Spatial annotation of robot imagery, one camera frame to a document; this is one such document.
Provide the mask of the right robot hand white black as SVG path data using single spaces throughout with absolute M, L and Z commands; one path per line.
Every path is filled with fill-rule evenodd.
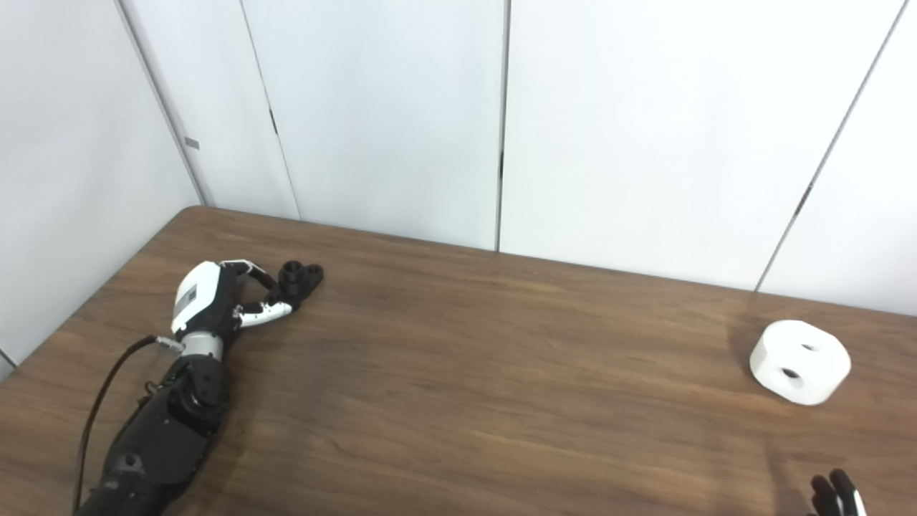
M 842 468 L 811 479 L 811 515 L 867 515 L 861 493 Z

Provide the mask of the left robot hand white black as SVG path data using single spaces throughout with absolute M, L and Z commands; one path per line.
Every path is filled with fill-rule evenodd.
M 262 301 L 236 300 L 240 277 L 255 279 L 267 294 Z M 171 317 L 171 332 L 178 340 L 193 333 L 225 338 L 242 328 L 282 319 L 298 310 L 301 298 L 289 296 L 281 283 L 249 260 L 204 261 L 179 285 Z

